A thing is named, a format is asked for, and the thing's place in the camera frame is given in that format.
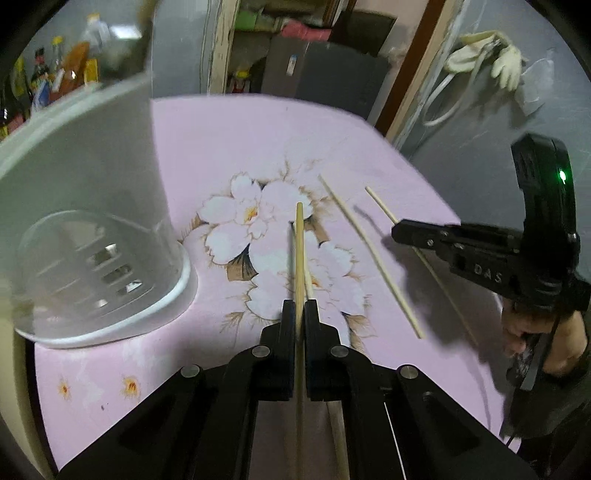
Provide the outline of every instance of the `bottle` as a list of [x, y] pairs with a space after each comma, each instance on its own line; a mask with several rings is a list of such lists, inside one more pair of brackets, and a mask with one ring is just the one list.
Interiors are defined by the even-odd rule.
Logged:
[[105, 44], [111, 39], [109, 26], [101, 21], [98, 13], [86, 17], [86, 29], [82, 32], [81, 41], [87, 41], [90, 45], [88, 59], [84, 70], [84, 83], [98, 82], [99, 66], [98, 56]]
[[31, 90], [33, 95], [37, 91], [39, 84], [49, 77], [49, 67], [45, 64], [45, 49], [38, 48], [35, 51], [35, 68], [31, 75]]
[[71, 52], [66, 55], [51, 88], [50, 100], [52, 102], [84, 84], [84, 71], [89, 49], [90, 44], [83, 41], [74, 45]]
[[53, 77], [53, 81], [53, 79], [57, 75], [57, 72], [60, 71], [61, 65], [64, 63], [64, 37], [53, 37], [53, 40], [51, 41], [51, 46], [53, 48], [53, 58], [51, 59], [50, 74]]
[[29, 87], [27, 80], [27, 72], [25, 72], [25, 60], [20, 56], [17, 62], [14, 64], [14, 71], [12, 74], [13, 78], [13, 91], [18, 102], [25, 113], [25, 120], [28, 120], [31, 116], [31, 103], [33, 102], [33, 92]]
[[14, 97], [10, 75], [6, 76], [0, 96], [0, 141], [14, 132], [25, 122], [22, 107]]

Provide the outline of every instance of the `plastic bag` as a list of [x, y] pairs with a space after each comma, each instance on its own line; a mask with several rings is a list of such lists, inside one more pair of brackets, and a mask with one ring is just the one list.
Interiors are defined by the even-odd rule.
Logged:
[[515, 91], [515, 100], [525, 116], [540, 108], [552, 95], [554, 88], [553, 50], [546, 57], [535, 61], [521, 74], [519, 86]]

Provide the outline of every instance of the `wall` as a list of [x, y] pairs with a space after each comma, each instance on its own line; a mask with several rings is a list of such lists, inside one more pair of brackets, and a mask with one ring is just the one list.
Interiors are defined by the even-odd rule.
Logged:
[[0, 472], [7, 480], [43, 480], [0, 418]]
[[392, 15], [396, 22], [390, 31], [390, 35], [384, 42], [380, 54], [391, 56], [393, 65], [382, 84], [374, 107], [369, 114], [368, 122], [374, 125], [388, 98], [396, 75], [410, 46], [414, 33], [421, 21], [428, 0], [358, 0], [355, 5], [357, 10], [367, 10]]
[[[500, 92], [485, 68], [465, 107], [440, 127], [415, 125], [402, 153], [435, 187], [462, 221], [522, 228], [523, 196], [518, 189], [510, 146], [531, 131], [561, 139], [573, 167], [577, 228], [582, 238], [580, 272], [591, 277], [591, 83], [554, 27], [525, 0], [472, 0], [460, 32], [500, 29], [528, 64], [554, 49], [554, 92], [536, 113], [525, 117], [513, 97]], [[454, 102], [462, 85], [450, 85], [434, 118]]]
[[[140, 4], [141, 0], [70, 0], [25, 48], [27, 74], [30, 77], [33, 72], [37, 48], [45, 47], [46, 62], [51, 61], [51, 39], [55, 35], [64, 37], [64, 53], [67, 53], [78, 41], [89, 14], [100, 13], [101, 19], [108, 24], [133, 24]], [[220, 0], [161, 1], [155, 16], [152, 53], [148, 61], [154, 79], [153, 96], [207, 91], [219, 4]], [[204, 35], [205, 48], [202, 49]]]
[[14, 331], [6, 312], [6, 305], [0, 305], [0, 447], [15, 442], [22, 453], [13, 445], [7, 454], [17, 467], [23, 473], [28, 472], [30, 479], [39, 477], [34, 475], [33, 469], [50, 479], [53, 476], [41, 447], [29, 403], [25, 340]]

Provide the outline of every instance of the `gray wall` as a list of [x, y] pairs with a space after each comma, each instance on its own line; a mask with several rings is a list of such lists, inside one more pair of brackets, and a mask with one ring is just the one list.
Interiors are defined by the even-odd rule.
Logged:
[[[583, 244], [579, 271], [590, 278], [591, 82], [554, 27], [525, 0], [472, 0], [460, 32], [473, 31], [479, 18], [476, 31], [505, 32], [529, 60], [526, 67], [554, 49], [553, 97], [525, 117], [511, 95], [497, 90], [490, 67], [485, 68], [462, 111], [439, 127], [425, 129], [418, 122], [401, 151], [462, 221], [522, 229], [524, 202], [511, 143], [528, 131], [562, 140], [573, 167]], [[460, 83], [450, 85], [428, 118], [457, 99]]]
[[[23, 55], [27, 75], [30, 77], [33, 72], [37, 48], [45, 47], [46, 62], [51, 61], [51, 39], [54, 36], [64, 37], [64, 53], [67, 53], [77, 43], [89, 14], [100, 13], [101, 19], [108, 24], [133, 24], [140, 4], [141, 0], [70, 0], [25, 48]], [[154, 97], [207, 91], [219, 4], [220, 0], [162, 0], [155, 17], [149, 61], [154, 79]]]

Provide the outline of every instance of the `person's arm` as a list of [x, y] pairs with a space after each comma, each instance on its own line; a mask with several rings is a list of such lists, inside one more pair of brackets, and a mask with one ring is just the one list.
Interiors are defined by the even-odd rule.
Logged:
[[[504, 303], [503, 336], [508, 355], [525, 349], [524, 333], [549, 333], [554, 318], [515, 311]], [[548, 435], [575, 409], [591, 399], [591, 352], [585, 320], [580, 312], [560, 322], [531, 392], [515, 390], [509, 418], [521, 438]]]

